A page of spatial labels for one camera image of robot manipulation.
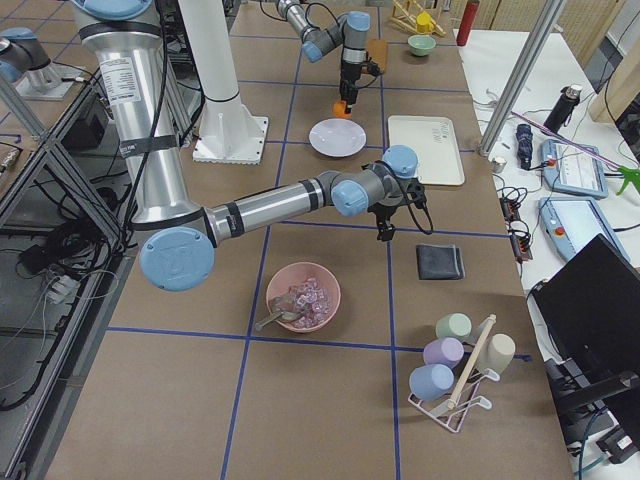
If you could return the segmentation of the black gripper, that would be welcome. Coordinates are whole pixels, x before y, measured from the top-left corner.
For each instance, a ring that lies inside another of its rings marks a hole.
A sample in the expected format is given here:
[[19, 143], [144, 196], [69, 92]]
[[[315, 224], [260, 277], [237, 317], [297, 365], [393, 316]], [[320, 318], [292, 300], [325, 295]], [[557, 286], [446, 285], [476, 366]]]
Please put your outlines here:
[[359, 87], [356, 82], [363, 74], [377, 78], [381, 74], [380, 66], [368, 58], [364, 62], [351, 63], [342, 60], [340, 64], [340, 116], [348, 116], [355, 108]]
[[368, 213], [373, 213], [376, 217], [376, 227], [378, 229], [377, 240], [381, 242], [392, 241], [396, 232], [396, 227], [391, 223], [392, 216], [397, 209], [406, 206], [409, 210], [414, 224], [422, 233], [426, 230], [419, 224], [416, 219], [412, 205], [426, 212], [426, 194], [424, 186], [416, 179], [401, 181], [401, 195], [399, 201], [395, 205], [384, 205], [380, 202], [373, 204], [367, 209]]

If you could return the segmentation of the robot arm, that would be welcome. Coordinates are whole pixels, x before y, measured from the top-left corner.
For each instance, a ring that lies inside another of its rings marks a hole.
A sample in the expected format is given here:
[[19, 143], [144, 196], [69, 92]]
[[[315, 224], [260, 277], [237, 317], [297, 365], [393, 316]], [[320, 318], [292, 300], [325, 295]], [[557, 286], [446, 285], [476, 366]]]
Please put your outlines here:
[[[368, 88], [383, 73], [368, 49], [371, 27], [370, 15], [362, 11], [348, 11], [336, 16], [320, 2], [273, 1], [275, 14], [268, 13], [260, 1], [260, 9], [268, 18], [291, 26], [301, 41], [301, 50], [310, 63], [319, 62], [329, 53], [340, 48], [339, 94], [340, 99], [332, 107], [335, 117], [350, 119], [358, 94]], [[333, 22], [321, 27], [311, 19], [313, 6], [328, 11]]]
[[[268, 121], [241, 100], [222, 4], [183, 1], [179, 10], [203, 96], [196, 158], [258, 163]], [[177, 114], [168, 103], [160, 3], [78, 1], [74, 14], [83, 45], [99, 62], [136, 201], [125, 219], [143, 237], [141, 269], [153, 285], [196, 287], [212, 271], [222, 241], [326, 206], [346, 217], [372, 213], [382, 241], [394, 235], [398, 208], [425, 208], [418, 159], [406, 146], [387, 149], [355, 174], [327, 171], [214, 208], [194, 202], [183, 178]]]

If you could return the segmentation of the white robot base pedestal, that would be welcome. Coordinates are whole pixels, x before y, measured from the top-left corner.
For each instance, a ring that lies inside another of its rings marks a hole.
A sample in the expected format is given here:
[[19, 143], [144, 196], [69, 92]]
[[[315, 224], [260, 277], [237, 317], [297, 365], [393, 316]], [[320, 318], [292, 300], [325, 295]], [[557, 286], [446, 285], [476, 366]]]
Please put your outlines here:
[[183, 0], [179, 8], [205, 97], [194, 159], [256, 165], [269, 120], [252, 115], [242, 102], [223, 3]]

